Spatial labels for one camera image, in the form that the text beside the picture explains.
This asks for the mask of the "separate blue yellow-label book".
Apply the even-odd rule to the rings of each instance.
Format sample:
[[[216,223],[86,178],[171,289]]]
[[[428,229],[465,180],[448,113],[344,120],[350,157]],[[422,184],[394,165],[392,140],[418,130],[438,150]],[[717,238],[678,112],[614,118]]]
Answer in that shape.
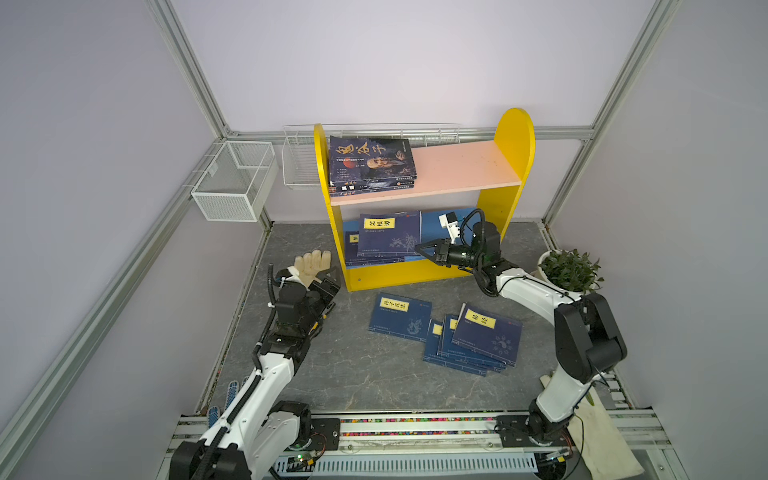
[[[346,221],[343,224],[343,228],[344,259],[347,268],[361,268],[421,260],[421,257],[418,255],[400,257],[361,257],[358,255],[359,221]]]

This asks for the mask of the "dark wolf cover book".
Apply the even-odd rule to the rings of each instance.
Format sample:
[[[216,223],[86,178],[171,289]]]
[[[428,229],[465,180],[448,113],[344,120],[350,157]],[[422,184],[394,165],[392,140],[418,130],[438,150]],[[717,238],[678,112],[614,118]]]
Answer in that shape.
[[[383,181],[356,182],[356,183],[346,184],[346,185],[330,186],[329,189],[331,187],[350,186],[350,185],[354,185],[354,186],[370,186],[370,187],[383,187],[383,186],[387,186],[387,185],[399,185],[399,184],[415,184],[415,180],[414,179],[401,179],[401,180],[388,179],[388,180],[383,180]]]

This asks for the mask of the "purple book with old man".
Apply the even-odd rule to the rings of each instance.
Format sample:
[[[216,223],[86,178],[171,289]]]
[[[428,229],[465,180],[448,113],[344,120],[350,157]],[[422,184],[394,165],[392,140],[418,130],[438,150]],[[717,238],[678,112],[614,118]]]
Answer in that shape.
[[[390,191],[398,191],[398,190],[410,190],[413,188],[414,188],[414,184],[387,185],[383,187],[350,185],[350,186],[331,187],[329,189],[329,196],[331,198],[338,198],[338,197],[357,196],[357,195],[390,192]]]

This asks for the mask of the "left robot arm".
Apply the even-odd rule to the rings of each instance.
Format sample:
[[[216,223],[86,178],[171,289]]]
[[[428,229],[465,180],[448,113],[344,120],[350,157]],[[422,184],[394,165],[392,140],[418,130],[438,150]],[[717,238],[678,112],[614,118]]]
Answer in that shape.
[[[268,267],[269,316],[251,353],[253,370],[208,430],[176,448],[170,479],[279,479],[279,456],[311,444],[308,405],[278,397],[322,332],[340,287],[336,266],[312,274],[307,283],[293,266],[277,273]]]

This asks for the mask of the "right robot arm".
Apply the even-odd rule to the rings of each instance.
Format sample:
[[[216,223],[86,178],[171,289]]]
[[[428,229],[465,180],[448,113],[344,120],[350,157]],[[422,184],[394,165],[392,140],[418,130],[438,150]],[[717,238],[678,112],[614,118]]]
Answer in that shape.
[[[627,357],[608,301],[593,285],[561,289],[504,259],[501,235],[479,208],[463,221],[449,212],[440,223],[449,236],[416,245],[420,256],[470,273],[487,296],[518,303],[554,327],[557,368],[530,404],[526,423],[516,428],[531,442],[548,446],[561,437],[593,383]]]

